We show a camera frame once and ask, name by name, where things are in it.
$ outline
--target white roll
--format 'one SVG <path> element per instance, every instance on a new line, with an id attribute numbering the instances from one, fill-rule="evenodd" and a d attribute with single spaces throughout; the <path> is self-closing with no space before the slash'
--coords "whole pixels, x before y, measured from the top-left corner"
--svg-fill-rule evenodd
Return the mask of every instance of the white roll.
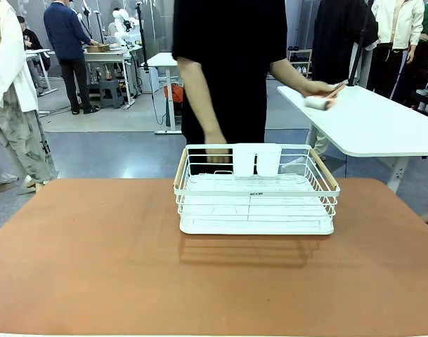
<path id="1" fill-rule="evenodd" d="M 304 99 L 304 105 L 306 107 L 311 107 L 312 109 L 321 111 L 326 111 L 328 109 L 329 102 L 329 99 L 317 96 L 309 96 Z"/>

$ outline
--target black shoe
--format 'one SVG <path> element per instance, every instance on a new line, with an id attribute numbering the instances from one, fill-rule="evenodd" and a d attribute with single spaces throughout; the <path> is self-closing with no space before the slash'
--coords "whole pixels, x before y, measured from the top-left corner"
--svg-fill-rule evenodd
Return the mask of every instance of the black shoe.
<path id="1" fill-rule="evenodd" d="M 95 112 L 100 111 L 99 107 L 92 107 L 89 111 L 84 111 L 84 114 L 94 114 Z"/>

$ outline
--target wire basket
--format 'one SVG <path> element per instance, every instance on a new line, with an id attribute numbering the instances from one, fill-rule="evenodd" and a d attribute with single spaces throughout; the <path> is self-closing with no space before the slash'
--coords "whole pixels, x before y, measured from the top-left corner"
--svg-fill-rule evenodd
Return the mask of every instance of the wire basket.
<path id="1" fill-rule="evenodd" d="M 187 234 L 331 234 L 340 188 L 308 145 L 281 145 L 279 174 L 238 178 L 231 164 L 207 162 L 206 149 L 232 161 L 232 145 L 188 145 L 174 181 Z M 201 173 L 200 168 L 212 173 Z"/>

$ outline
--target white jacket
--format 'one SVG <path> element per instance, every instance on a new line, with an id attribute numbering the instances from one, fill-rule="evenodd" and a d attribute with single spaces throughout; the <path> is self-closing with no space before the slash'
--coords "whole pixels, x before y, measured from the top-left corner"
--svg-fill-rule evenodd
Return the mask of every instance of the white jacket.
<path id="1" fill-rule="evenodd" d="M 379 38 L 381 44 L 388 44 L 391 40 L 391 31 L 394 23 L 396 0 L 376 0 L 372 11 L 379 24 Z M 411 45 L 418 45 L 423 30 L 424 2 L 423 0 L 405 0 L 396 23 L 394 49 L 407 49 Z"/>
<path id="2" fill-rule="evenodd" d="M 0 106 L 4 93 L 14 84 L 23 112 L 38 110 L 37 93 L 26 63 L 23 33 L 7 0 L 0 2 Z"/>

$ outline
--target person in white jacket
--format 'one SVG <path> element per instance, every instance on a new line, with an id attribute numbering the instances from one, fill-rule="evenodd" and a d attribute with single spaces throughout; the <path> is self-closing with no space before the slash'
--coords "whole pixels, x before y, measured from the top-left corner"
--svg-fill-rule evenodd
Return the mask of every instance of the person in white jacket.
<path id="1" fill-rule="evenodd" d="M 379 24 L 379 43 L 373 51 L 367 89 L 390 98 L 395 87 L 403 51 L 409 48 L 406 62 L 415 57 L 423 30 L 423 0 L 376 0 L 372 11 Z"/>
<path id="2" fill-rule="evenodd" d="M 37 114 L 23 46 L 17 15 L 0 0 L 0 141 L 18 176 L 30 176 L 38 190 L 57 172 Z"/>

